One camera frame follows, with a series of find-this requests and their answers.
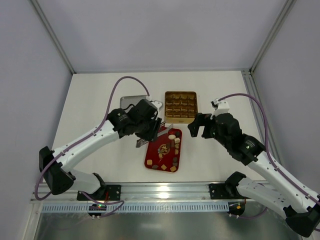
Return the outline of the metal tongs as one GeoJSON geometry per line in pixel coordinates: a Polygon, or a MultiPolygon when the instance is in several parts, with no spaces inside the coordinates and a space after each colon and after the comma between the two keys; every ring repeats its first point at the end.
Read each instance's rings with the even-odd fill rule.
{"type": "Polygon", "coordinates": [[[171,130],[173,126],[174,125],[172,123],[169,125],[166,125],[164,121],[161,122],[157,131],[152,130],[149,133],[138,135],[139,139],[136,141],[135,147],[140,148],[149,142],[155,142],[160,136],[168,134],[169,130],[171,130]]]}

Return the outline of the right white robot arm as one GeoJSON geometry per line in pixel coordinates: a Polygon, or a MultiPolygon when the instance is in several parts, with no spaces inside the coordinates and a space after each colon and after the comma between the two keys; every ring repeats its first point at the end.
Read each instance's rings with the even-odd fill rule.
{"type": "Polygon", "coordinates": [[[226,181],[237,194],[253,199],[284,218],[297,234],[308,238],[320,223],[320,195],[301,183],[272,157],[255,137],[242,132],[230,113],[218,116],[198,113],[188,126],[191,137],[203,127],[202,138],[215,139],[229,155],[261,175],[276,191],[262,186],[240,172],[226,181]]]}

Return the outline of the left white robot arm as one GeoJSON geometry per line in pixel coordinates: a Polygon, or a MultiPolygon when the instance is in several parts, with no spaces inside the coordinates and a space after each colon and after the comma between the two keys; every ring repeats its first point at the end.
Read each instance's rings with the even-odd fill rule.
{"type": "Polygon", "coordinates": [[[154,142],[162,122],[158,116],[162,108],[160,101],[142,99],[130,110],[112,110],[99,126],[63,147],[54,150],[43,147],[39,151],[40,180],[47,183],[52,195],[76,190],[83,196],[102,200],[107,193],[104,180],[97,173],[77,171],[75,166],[101,147],[125,136],[136,135],[154,142]]]}

